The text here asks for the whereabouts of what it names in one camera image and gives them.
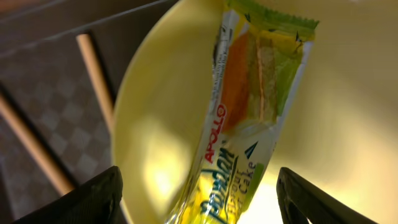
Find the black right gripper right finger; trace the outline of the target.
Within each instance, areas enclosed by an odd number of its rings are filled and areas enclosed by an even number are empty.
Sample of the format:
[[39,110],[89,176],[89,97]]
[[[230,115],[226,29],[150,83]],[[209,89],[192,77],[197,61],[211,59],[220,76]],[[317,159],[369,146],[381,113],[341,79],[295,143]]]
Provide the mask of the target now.
[[287,167],[279,171],[276,191],[284,224],[375,224]]

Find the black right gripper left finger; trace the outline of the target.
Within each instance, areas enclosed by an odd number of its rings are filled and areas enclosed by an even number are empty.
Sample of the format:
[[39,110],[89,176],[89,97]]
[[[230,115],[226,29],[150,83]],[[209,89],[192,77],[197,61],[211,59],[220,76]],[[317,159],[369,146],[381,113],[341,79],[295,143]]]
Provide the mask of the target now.
[[13,224],[115,224],[123,222],[120,201],[123,179],[112,166],[58,200]]

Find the green yellow snack wrapper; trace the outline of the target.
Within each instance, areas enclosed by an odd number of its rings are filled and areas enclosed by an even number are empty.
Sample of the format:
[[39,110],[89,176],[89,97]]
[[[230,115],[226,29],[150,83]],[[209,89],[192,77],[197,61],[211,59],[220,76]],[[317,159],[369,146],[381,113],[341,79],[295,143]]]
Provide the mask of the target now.
[[236,223],[256,193],[318,21],[225,1],[213,91],[195,160],[167,223]]

